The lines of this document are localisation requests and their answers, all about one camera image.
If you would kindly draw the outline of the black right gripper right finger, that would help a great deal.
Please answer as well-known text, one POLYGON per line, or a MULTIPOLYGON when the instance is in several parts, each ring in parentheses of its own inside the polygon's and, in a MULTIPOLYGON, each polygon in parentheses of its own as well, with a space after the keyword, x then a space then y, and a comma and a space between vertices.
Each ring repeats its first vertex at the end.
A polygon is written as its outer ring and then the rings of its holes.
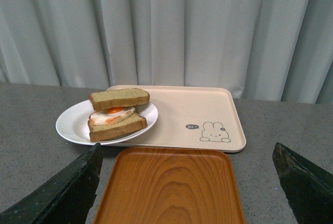
POLYGON ((297 223, 332 223, 332 174, 281 143, 272 158, 297 223))

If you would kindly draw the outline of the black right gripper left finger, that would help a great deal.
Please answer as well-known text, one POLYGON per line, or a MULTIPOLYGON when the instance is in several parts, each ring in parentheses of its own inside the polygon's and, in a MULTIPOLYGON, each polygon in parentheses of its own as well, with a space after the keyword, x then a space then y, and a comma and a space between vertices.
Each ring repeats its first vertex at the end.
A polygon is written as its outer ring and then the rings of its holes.
POLYGON ((85 223, 103 163, 99 143, 1 213, 1 223, 85 223))

